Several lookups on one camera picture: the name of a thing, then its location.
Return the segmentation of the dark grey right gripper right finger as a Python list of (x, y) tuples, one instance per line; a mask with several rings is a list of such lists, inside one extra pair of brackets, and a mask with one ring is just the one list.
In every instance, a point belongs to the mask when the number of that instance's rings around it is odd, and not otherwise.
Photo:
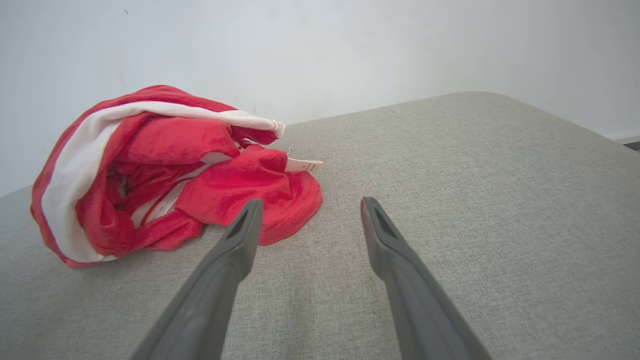
[(364, 197), (360, 214), (370, 266), (386, 287), (404, 360), (489, 360), (490, 354), (382, 205)]

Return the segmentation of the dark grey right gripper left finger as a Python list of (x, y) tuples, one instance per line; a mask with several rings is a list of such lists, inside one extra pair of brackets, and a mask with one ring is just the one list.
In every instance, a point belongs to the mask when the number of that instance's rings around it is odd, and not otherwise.
[(133, 353), (133, 360), (219, 360), (240, 283), (252, 270), (263, 201), (242, 207)]

